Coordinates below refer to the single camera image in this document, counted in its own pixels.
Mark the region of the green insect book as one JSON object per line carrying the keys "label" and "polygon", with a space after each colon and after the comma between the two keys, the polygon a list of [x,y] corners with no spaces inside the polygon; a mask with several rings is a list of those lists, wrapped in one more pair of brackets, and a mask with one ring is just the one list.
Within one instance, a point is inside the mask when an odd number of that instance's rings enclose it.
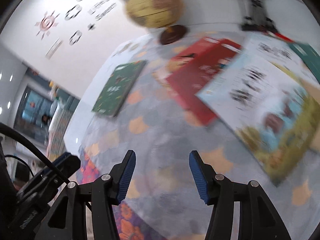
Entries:
{"label": "green insect book", "polygon": [[117,116],[135,81],[147,64],[147,60],[140,60],[116,66],[92,111],[110,117]]}

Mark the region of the dark red nursery rhyme book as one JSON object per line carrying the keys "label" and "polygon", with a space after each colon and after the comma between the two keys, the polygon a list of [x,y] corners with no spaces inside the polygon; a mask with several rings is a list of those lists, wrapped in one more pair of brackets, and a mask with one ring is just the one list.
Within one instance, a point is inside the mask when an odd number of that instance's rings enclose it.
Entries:
{"label": "dark red nursery rhyme book", "polygon": [[170,87],[203,126],[215,120],[216,114],[196,94],[240,51],[240,44],[229,39],[218,40],[211,48],[196,54],[194,59],[166,78]]}

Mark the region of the grey ginkgo pattern table mat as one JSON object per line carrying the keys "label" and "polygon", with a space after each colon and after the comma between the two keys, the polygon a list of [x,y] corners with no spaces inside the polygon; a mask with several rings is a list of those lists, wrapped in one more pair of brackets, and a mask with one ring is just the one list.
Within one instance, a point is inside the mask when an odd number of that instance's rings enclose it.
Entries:
{"label": "grey ginkgo pattern table mat", "polygon": [[[79,155],[79,183],[106,174],[128,150],[137,156],[126,198],[115,206],[121,239],[204,239],[212,208],[197,192],[188,157],[197,150],[217,173],[247,183],[257,180],[277,208],[292,239],[308,239],[319,223],[319,154],[309,151],[275,186],[244,145],[221,121],[202,126],[153,77],[168,60],[192,44],[169,47],[144,37],[121,44],[107,59],[82,98],[85,134]],[[116,118],[93,114],[102,87],[119,64],[147,60]]]}

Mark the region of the red portrait cover book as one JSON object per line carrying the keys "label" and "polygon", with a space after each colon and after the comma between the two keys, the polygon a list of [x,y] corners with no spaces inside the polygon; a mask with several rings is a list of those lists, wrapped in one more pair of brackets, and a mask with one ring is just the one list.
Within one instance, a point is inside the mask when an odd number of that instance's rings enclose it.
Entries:
{"label": "red portrait cover book", "polygon": [[212,49],[219,41],[219,39],[207,36],[199,39],[188,47],[182,47],[182,50],[176,56],[172,57],[164,67],[155,70],[152,76],[164,88],[172,90],[167,82],[167,77],[209,49]]}

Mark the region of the teal book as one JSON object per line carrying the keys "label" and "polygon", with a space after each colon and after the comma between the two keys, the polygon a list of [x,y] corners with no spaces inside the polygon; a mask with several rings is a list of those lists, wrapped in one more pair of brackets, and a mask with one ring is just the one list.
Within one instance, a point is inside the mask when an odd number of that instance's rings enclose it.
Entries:
{"label": "teal book", "polygon": [[307,43],[289,43],[289,47],[302,59],[319,84],[319,54]]}

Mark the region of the white rabbit hill book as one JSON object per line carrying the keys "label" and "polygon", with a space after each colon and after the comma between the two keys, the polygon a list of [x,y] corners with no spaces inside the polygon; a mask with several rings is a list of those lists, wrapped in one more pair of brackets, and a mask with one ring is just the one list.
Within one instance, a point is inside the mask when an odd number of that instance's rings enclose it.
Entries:
{"label": "white rabbit hill book", "polygon": [[272,183],[297,166],[319,127],[319,103],[283,68],[237,55],[197,97],[245,144]]}

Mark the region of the yellow desk globe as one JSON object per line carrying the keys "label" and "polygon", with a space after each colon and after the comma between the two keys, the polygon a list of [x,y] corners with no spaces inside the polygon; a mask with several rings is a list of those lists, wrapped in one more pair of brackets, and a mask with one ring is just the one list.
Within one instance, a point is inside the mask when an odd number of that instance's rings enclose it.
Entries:
{"label": "yellow desk globe", "polygon": [[174,43],[183,38],[187,27],[176,24],[183,12],[182,0],[125,0],[127,16],[135,24],[148,29],[163,29],[159,42]]}

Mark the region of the tan car cover book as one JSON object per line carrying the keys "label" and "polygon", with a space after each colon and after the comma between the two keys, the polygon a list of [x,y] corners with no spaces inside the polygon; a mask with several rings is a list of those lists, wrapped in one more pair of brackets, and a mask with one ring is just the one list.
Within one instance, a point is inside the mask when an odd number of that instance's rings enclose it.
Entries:
{"label": "tan car cover book", "polygon": [[268,109],[263,118],[266,124],[276,119],[278,132],[271,135],[277,141],[272,153],[293,150],[302,155],[307,149],[319,151],[319,90],[303,68],[301,58],[287,43],[263,34],[246,36],[242,51],[274,71],[268,80],[272,82],[272,93],[267,103],[275,103],[275,109]]}

